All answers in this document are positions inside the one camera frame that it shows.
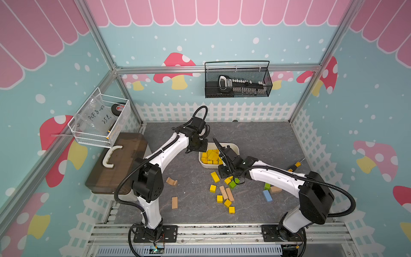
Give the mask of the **long yellow block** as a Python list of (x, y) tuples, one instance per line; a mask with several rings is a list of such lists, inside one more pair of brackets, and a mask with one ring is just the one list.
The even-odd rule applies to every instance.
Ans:
[(208, 153), (202, 153), (201, 162), (203, 164), (208, 164)]

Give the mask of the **large yellow front block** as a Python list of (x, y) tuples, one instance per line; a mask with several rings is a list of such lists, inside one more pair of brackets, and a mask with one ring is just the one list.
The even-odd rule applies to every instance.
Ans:
[(209, 161), (218, 161), (219, 156), (215, 150), (207, 150)]

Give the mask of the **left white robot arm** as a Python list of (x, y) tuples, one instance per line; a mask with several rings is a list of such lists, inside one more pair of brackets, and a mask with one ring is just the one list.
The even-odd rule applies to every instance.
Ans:
[[(159, 211), (158, 198), (163, 192), (163, 173), (168, 164), (181, 152), (205, 153), (208, 147), (207, 136), (210, 134), (210, 126), (206, 124), (205, 118), (208, 107), (199, 107), (189, 121), (173, 128), (171, 138), (153, 154), (147, 158), (140, 159), (133, 170), (125, 176), (113, 193), (115, 202), (121, 205), (137, 208), (142, 215), (141, 224), (133, 224), (129, 228), (127, 241), (132, 254), (139, 256), (132, 242), (132, 234), (137, 232), (138, 227), (148, 235), (148, 238), (157, 246), (157, 242), (164, 238), (163, 219)], [(119, 192), (131, 181), (131, 189), (138, 202), (123, 200)]]

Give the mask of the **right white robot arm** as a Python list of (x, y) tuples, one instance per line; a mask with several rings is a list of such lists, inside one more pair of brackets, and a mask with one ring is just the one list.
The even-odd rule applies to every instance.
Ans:
[[(322, 225), (327, 218), (344, 217), (355, 211), (356, 201), (354, 197), (345, 189), (326, 183), (319, 173), (314, 171), (308, 174), (291, 172), (270, 166), (251, 156), (242, 159), (231, 147), (222, 146), (216, 138), (213, 141), (224, 163), (221, 167), (226, 169), (234, 179), (238, 179), (241, 183), (247, 179), (264, 182), (299, 199), (299, 204), (280, 219), (276, 227), (276, 234), (285, 242), (293, 236), (300, 237), (302, 247), (298, 253), (300, 257), (305, 254), (307, 248), (306, 229), (309, 226)], [(339, 213), (330, 212), (335, 201), (332, 191), (341, 193), (350, 201), (347, 210)]]

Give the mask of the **left natural wooden plank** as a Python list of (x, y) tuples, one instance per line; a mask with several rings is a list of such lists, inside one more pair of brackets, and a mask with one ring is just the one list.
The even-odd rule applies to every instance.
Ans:
[(227, 192), (226, 192), (226, 190), (225, 190), (225, 187), (224, 187), (224, 186), (220, 186), (219, 189), (220, 189), (220, 192), (221, 192), (221, 194), (222, 194), (222, 196), (223, 196), (223, 199), (224, 199), (224, 200), (228, 200), (228, 194), (227, 194)]

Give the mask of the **natural wooden plank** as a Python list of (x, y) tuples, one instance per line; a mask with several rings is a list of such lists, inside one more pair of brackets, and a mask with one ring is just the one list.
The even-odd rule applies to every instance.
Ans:
[(220, 189), (220, 192), (221, 192), (221, 194), (222, 194), (222, 196), (223, 196), (223, 199), (224, 199), (224, 200), (228, 200), (228, 194), (227, 194), (227, 192), (226, 192), (226, 190), (225, 190), (225, 187), (224, 187), (224, 186), (220, 186), (219, 189)]
[(232, 194), (232, 192), (231, 192), (231, 189), (228, 187), (228, 188), (225, 188), (225, 191), (226, 191), (226, 193), (227, 193), (228, 199), (229, 199), (231, 202), (234, 202), (234, 197), (233, 197), (233, 194)]

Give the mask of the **right natural wooden plank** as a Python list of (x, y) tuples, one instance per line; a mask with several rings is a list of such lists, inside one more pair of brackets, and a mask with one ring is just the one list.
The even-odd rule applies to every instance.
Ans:
[(225, 188), (225, 191), (226, 191), (226, 193), (227, 193), (228, 199), (229, 199), (231, 202), (234, 202), (234, 197), (233, 197), (233, 194), (232, 194), (232, 192), (231, 192), (231, 189), (228, 187), (228, 188)]

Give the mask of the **yellow cube block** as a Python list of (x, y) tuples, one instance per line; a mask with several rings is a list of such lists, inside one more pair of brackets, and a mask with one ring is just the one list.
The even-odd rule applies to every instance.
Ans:
[(217, 189), (216, 185), (211, 185), (210, 186), (210, 192), (211, 193), (216, 193), (216, 189)]

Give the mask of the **wooden arch block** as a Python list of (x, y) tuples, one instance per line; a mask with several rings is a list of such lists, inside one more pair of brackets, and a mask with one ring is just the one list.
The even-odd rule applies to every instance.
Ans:
[(176, 186), (178, 184), (178, 181), (168, 177), (167, 180), (166, 180), (166, 183), (171, 185), (171, 186)]

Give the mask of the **light blue block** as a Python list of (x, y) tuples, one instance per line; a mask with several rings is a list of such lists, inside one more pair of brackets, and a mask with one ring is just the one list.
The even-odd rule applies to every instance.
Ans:
[(264, 195), (264, 197), (265, 197), (265, 199), (266, 199), (267, 202), (273, 201), (273, 198), (272, 198), (269, 190), (264, 190), (264, 191), (263, 191), (263, 195)]

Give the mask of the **flat wooden block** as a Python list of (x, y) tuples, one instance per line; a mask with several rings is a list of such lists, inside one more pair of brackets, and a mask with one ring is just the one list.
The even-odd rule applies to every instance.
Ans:
[(172, 209), (178, 208), (178, 197), (172, 197)]

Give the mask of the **yellow black screwdriver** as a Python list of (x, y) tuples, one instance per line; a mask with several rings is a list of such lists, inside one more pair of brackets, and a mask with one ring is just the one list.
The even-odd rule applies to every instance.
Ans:
[(289, 166), (289, 167), (287, 168), (287, 171), (289, 171), (289, 172), (295, 172), (295, 171), (302, 165), (302, 162), (303, 162), (305, 159), (306, 159), (306, 158), (303, 158), (303, 159), (301, 159), (300, 161), (296, 162), (295, 164)]

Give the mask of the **socket wrench set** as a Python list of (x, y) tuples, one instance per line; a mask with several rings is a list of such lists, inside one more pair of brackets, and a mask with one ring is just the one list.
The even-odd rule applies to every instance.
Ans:
[(221, 93), (233, 93), (241, 95), (260, 96), (267, 93), (263, 82), (253, 83), (251, 80), (233, 79), (226, 76), (219, 76), (218, 89)]

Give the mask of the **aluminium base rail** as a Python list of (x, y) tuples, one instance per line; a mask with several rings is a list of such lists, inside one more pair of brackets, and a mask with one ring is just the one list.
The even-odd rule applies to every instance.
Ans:
[(285, 257), (332, 243), (329, 233), (311, 227), (289, 240), (271, 224), (172, 224), (159, 239), (127, 225), (97, 226), (86, 257)]

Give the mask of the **clear wall-mounted bin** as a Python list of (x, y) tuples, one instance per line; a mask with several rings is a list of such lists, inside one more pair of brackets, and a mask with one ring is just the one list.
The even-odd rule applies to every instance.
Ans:
[[(116, 117), (111, 106), (121, 102), (126, 105), (122, 114)], [(129, 100), (103, 94), (96, 88), (68, 122), (68, 127), (79, 144), (112, 148), (130, 114)]]

